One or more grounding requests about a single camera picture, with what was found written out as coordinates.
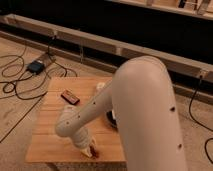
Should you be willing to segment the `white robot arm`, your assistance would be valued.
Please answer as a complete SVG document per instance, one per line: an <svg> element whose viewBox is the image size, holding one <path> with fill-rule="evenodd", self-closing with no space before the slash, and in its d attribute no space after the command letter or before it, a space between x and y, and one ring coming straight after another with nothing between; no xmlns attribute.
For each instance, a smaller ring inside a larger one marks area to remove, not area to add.
<svg viewBox="0 0 213 171"><path fill-rule="evenodd" d="M66 106L55 132L84 151L92 136L85 125L113 111L128 171L188 171L174 90L161 60L128 60L80 108Z"/></svg>

